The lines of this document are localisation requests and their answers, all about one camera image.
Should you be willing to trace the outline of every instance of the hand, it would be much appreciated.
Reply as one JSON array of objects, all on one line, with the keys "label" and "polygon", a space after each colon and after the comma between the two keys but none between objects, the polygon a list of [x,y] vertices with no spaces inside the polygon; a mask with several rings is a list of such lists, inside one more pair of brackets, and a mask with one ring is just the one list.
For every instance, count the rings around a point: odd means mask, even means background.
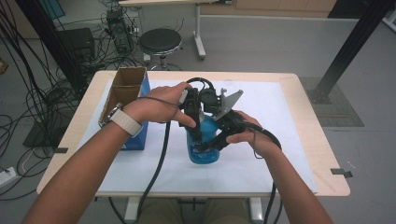
[{"label": "hand", "polygon": [[[245,112],[235,112],[240,114],[245,121],[261,127],[260,123],[256,119],[249,116]],[[250,146],[253,147],[253,149],[257,152],[257,154],[261,155],[262,157],[264,157],[267,152],[274,148],[276,148],[276,150],[279,150],[276,144],[269,137],[252,129],[246,129],[243,133],[230,135],[227,137],[226,141],[230,144],[248,142]]]},{"label": "hand", "polygon": [[182,113],[177,106],[181,93],[186,88],[191,88],[187,82],[180,82],[174,87],[157,87],[145,95],[153,99],[142,98],[133,101],[124,107],[124,112],[139,122],[164,122],[172,119],[189,127],[195,127],[195,121]]}]

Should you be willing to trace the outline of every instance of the blue bottle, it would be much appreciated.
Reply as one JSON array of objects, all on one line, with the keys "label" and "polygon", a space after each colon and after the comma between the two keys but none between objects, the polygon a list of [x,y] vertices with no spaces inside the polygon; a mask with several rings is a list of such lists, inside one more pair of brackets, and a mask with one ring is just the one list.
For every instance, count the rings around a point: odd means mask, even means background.
[{"label": "blue bottle", "polygon": [[[216,137],[216,131],[218,130],[217,123],[210,118],[208,115],[204,116],[204,120],[201,121],[201,133],[202,143],[209,142]],[[209,148],[205,151],[200,151],[194,146],[199,146],[202,143],[192,142],[192,138],[187,132],[187,148],[189,151],[190,160],[197,164],[209,164],[219,159],[219,151],[215,148]]]}]

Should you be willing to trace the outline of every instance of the white cable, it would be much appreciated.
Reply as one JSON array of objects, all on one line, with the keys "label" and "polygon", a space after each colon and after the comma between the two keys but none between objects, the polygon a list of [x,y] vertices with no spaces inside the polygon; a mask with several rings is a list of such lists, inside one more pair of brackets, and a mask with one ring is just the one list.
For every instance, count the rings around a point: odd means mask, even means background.
[{"label": "white cable", "polygon": [[33,152],[35,151],[35,148],[32,149],[32,151],[30,152],[29,156],[27,157],[26,161],[23,162],[22,164],[22,170],[26,173],[26,171],[24,170],[24,164],[29,160],[30,156],[32,156]]}]

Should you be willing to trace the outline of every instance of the black tape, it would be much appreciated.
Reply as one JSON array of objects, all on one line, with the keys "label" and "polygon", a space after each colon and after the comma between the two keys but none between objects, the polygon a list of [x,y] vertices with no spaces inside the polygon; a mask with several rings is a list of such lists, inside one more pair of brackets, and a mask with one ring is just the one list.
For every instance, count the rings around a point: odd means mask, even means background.
[{"label": "black tape", "polygon": [[332,171],[333,175],[343,175],[345,178],[350,178],[353,177],[352,172],[350,171],[345,171],[343,168],[338,168],[338,169],[330,169]]},{"label": "black tape", "polygon": [[57,148],[55,148],[55,150],[53,152],[54,153],[66,153],[68,149],[69,149],[68,147],[57,147]]}]

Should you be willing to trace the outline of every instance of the floor mat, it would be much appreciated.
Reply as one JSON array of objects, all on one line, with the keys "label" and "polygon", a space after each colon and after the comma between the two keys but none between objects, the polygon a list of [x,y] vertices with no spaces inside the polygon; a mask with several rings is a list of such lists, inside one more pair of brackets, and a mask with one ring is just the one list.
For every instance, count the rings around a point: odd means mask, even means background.
[{"label": "floor mat", "polygon": [[[321,77],[299,77],[305,92],[313,90],[321,80]],[[348,99],[335,85],[329,94],[330,104],[313,104],[315,114],[322,127],[363,127],[359,118]]]}]

